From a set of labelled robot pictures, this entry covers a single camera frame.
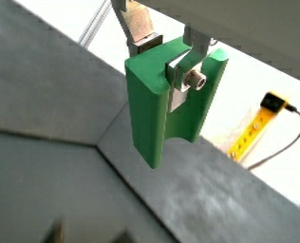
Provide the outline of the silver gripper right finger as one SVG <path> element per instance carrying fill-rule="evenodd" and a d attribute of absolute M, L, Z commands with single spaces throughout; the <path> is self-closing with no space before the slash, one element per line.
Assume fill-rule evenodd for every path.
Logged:
<path fill-rule="evenodd" d="M 184 43 L 189 49 L 165 64 L 165 77 L 171 85 L 168 110 L 173 112 L 187 101 L 188 92 L 199 91 L 208 80 L 201 72 L 204 59 L 208 55 L 212 37 L 192 26 L 185 26 Z"/>

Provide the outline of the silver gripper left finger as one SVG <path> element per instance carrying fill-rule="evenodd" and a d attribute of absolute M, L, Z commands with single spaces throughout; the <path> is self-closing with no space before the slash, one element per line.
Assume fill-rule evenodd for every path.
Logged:
<path fill-rule="evenodd" d="M 137 0 L 112 0 L 113 10 L 122 26 L 131 56 L 163 44 L 163 35 L 155 31 L 149 8 Z"/>

